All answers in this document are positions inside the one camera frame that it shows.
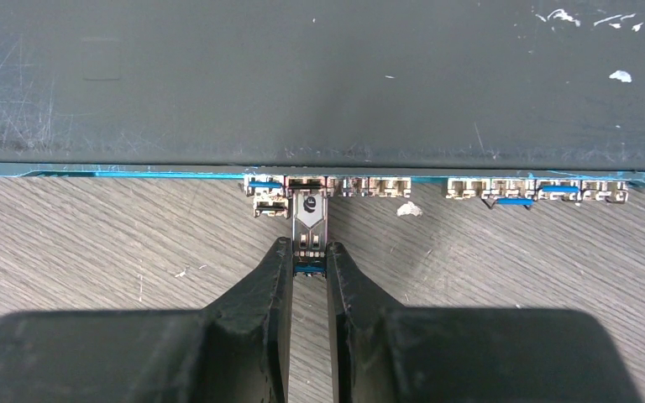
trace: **white debris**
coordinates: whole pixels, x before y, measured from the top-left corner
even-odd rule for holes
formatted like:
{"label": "white debris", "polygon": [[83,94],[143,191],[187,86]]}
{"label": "white debris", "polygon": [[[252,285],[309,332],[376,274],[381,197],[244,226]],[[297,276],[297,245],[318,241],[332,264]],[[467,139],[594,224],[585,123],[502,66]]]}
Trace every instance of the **white debris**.
{"label": "white debris", "polygon": [[396,209],[396,215],[398,217],[407,216],[409,214],[412,214],[414,217],[419,217],[423,213],[424,212],[422,211],[422,209],[419,208],[416,204],[412,203],[411,201],[408,201],[406,204]]}
{"label": "white debris", "polygon": [[619,80],[621,82],[632,82],[632,75],[627,73],[624,70],[617,70],[610,74],[610,78],[613,80]]}
{"label": "white debris", "polygon": [[620,17],[621,17],[621,14],[617,14],[617,15],[612,15],[611,17],[603,18],[599,21],[595,21],[594,26],[596,27],[599,24],[606,23],[607,21],[611,21],[612,19],[620,18]]}
{"label": "white debris", "polygon": [[581,22],[577,18],[567,14],[567,12],[562,8],[558,8],[557,10],[548,14],[548,19],[551,19],[551,18],[562,19],[563,21],[570,21],[571,23],[574,23],[575,27],[579,27],[581,24]]}
{"label": "white debris", "polygon": [[144,276],[143,275],[138,275],[139,276],[139,302],[142,302],[142,283],[144,282]]}

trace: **gray panel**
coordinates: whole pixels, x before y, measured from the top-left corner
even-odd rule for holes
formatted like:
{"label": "gray panel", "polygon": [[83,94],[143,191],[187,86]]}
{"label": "gray panel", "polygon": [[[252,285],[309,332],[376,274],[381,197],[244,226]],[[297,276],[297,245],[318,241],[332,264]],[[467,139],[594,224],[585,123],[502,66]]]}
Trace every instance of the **gray panel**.
{"label": "gray panel", "polygon": [[0,161],[645,170],[645,1],[0,0]]}

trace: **scratched surface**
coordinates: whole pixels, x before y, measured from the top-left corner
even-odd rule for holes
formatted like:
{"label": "scratched surface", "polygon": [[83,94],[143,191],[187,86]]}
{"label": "scratched surface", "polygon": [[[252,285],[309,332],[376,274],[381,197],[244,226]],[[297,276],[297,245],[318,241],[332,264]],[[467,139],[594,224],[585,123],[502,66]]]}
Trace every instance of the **scratched surface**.
{"label": "scratched surface", "polygon": [[0,161],[645,170],[645,1],[0,0]]}
{"label": "scratched surface", "polygon": [[[335,200],[333,239],[408,305],[553,306],[607,326],[645,396],[645,198],[531,212],[439,200]],[[289,222],[253,219],[233,182],[0,179],[0,315],[203,306]],[[296,279],[291,401],[331,401],[322,279]]]}

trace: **white paint speck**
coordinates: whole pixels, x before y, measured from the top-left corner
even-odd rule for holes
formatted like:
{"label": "white paint speck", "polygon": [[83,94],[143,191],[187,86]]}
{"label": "white paint speck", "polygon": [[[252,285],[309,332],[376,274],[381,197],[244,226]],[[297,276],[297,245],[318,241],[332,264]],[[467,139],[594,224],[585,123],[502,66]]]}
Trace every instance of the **white paint speck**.
{"label": "white paint speck", "polygon": [[621,82],[632,82],[632,75],[627,73],[624,70],[617,70],[610,74],[610,78],[613,80],[619,80]]}
{"label": "white paint speck", "polygon": [[422,211],[422,209],[419,208],[416,204],[412,203],[411,201],[408,201],[406,204],[396,209],[396,215],[398,217],[408,216],[409,214],[412,214],[414,217],[419,217],[423,213],[424,212]]}
{"label": "white paint speck", "polygon": [[597,25],[599,25],[599,24],[606,23],[607,21],[611,21],[612,19],[620,18],[620,17],[621,17],[621,14],[612,15],[611,17],[607,17],[607,18],[603,18],[603,19],[601,19],[601,20],[599,20],[599,21],[595,21],[595,22],[593,23],[593,25],[596,27],[596,26],[597,26]]}
{"label": "white paint speck", "polygon": [[577,18],[567,14],[567,12],[563,8],[558,8],[557,10],[548,14],[548,19],[551,19],[551,18],[562,19],[563,21],[570,21],[571,23],[574,23],[575,27],[579,27],[581,24],[581,22]]}

